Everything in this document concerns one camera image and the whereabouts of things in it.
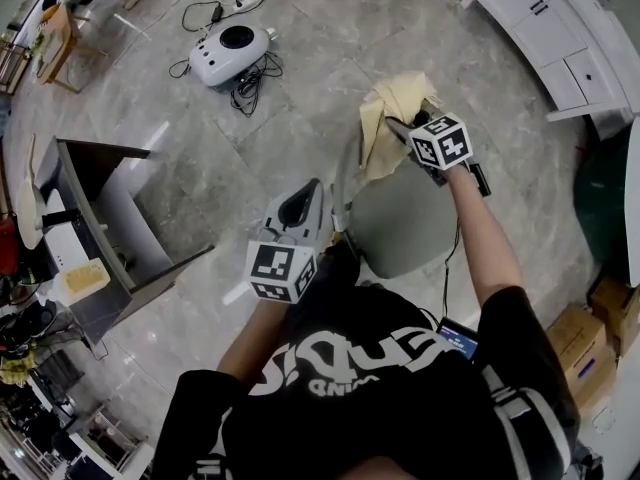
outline beige towel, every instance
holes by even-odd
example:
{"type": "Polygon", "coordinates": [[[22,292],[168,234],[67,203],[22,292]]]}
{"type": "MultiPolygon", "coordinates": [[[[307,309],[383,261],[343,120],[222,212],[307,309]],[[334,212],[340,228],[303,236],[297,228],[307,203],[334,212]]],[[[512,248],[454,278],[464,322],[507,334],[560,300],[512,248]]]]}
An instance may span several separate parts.
{"type": "Polygon", "coordinates": [[[361,169],[366,182],[395,171],[411,149],[398,140],[384,118],[411,123],[424,100],[440,107],[436,90],[424,73],[409,72],[378,82],[360,105],[364,136],[361,169]]]}

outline brown box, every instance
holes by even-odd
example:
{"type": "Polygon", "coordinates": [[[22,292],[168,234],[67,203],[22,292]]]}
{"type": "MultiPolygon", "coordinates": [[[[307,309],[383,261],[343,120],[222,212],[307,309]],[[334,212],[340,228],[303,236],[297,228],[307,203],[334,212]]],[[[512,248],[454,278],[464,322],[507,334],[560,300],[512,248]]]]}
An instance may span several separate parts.
{"type": "Polygon", "coordinates": [[[640,331],[640,288],[605,275],[596,280],[589,299],[593,313],[606,324],[614,351],[625,355],[640,331]]]}
{"type": "Polygon", "coordinates": [[[606,349],[604,324],[584,309],[569,305],[549,327],[547,336],[573,392],[606,349]]]}
{"type": "Polygon", "coordinates": [[[589,416],[595,405],[611,394],[615,382],[615,355],[607,346],[595,357],[593,365],[582,376],[579,384],[571,390],[580,416],[583,418],[589,416]]]}

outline red bag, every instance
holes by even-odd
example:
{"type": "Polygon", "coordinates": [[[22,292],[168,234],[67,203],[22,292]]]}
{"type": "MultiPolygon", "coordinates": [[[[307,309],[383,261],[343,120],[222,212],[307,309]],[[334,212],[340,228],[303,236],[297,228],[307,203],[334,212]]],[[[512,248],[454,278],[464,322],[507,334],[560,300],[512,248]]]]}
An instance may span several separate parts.
{"type": "Polygon", "coordinates": [[[0,221],[0,274],[11,275],[18,271],[18,239],[13,219],[0,221]]]}

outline white box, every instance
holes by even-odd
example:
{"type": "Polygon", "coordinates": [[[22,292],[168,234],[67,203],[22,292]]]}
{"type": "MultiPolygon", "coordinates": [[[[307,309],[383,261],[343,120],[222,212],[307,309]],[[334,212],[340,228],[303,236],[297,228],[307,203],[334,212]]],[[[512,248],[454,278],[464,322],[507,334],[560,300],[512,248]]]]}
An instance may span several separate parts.
{"type": "Polygon", "coordinates": [[[245,279],[260,299],[297,303],[317,270],[313,247],[249,242],[245,279]]]}
{"type": "Polygon", "coordinates": [[[422,165],[446,170],[473,155],[467,127],[452,112],[409,132],[422,165]]]}

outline smartphone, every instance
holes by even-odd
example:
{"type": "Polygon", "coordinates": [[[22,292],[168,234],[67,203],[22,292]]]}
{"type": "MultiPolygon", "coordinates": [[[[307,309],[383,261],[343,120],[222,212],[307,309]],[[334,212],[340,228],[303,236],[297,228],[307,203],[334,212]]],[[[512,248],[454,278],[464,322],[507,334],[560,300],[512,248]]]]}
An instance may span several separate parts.
{"type": "Polygon", "coordinates": [[[444,317],[438,326],[438,334],[445,338],[469,360],[478,348],[478,333],[444,317]]]}

